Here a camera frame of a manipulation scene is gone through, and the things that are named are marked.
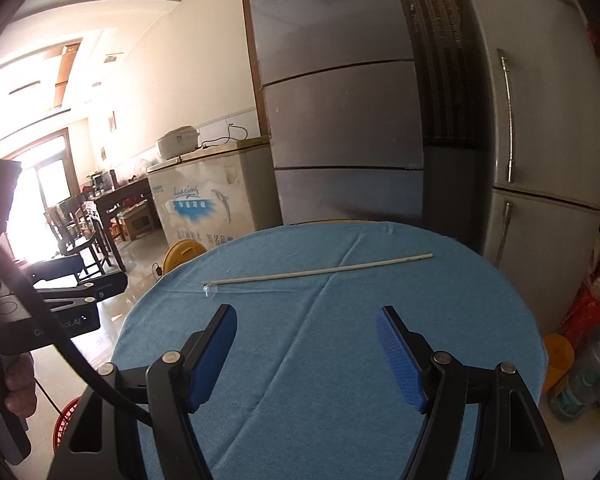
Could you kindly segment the person's left hand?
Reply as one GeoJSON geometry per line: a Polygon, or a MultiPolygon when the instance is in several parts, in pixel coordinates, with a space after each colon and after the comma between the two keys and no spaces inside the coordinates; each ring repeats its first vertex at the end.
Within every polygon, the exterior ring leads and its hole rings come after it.
{"type": "Polygon", "coordinates": [[[5,384],[8,393],[5,406],[18,417],[29,418],[38,405],[35,393],[34,361],[30,352],[23,353],[6,368],[5,384]]]}

